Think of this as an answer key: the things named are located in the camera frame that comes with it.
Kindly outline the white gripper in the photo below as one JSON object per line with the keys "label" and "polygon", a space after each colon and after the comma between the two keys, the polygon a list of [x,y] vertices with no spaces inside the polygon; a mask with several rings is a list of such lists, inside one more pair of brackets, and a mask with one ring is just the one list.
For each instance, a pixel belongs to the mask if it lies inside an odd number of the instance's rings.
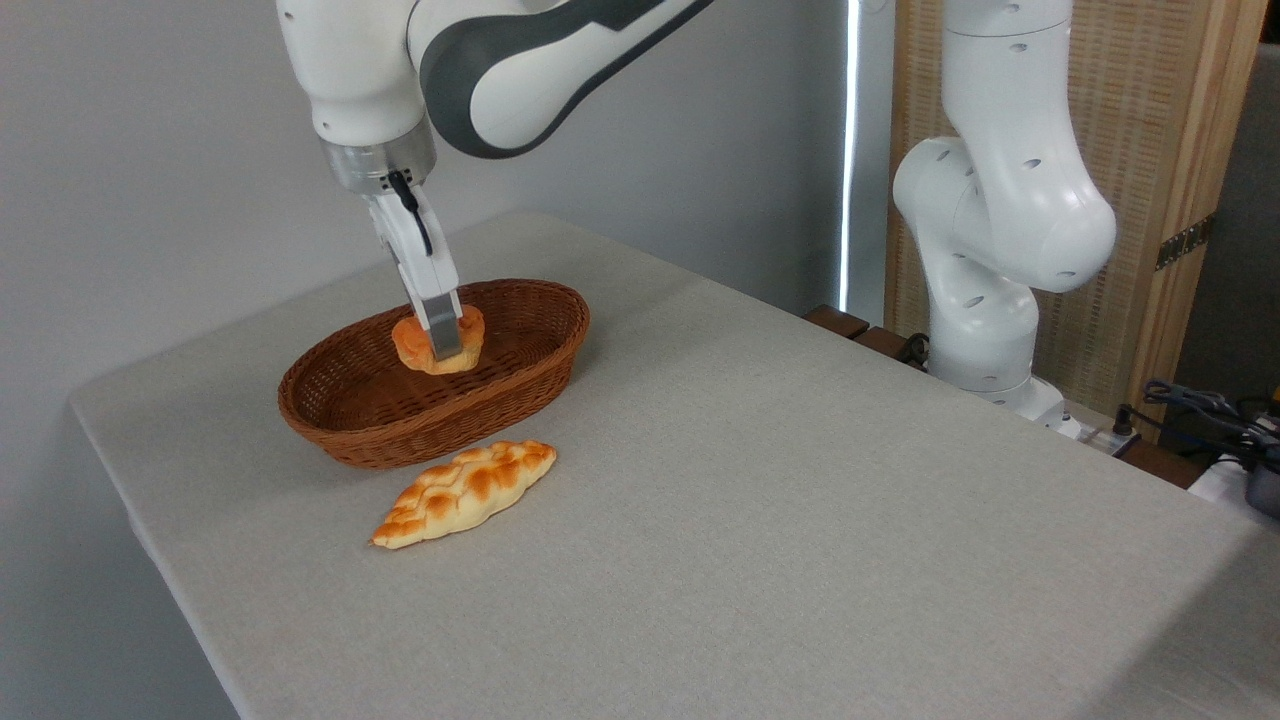
{"label": "white gripper", "polygon": [[420,186],[410,188],[417,211],[392,193],[366,196],[378,237],[392,252],[413,311],[436,361],[463,351],[458,297],[460,275],[440,222]]}

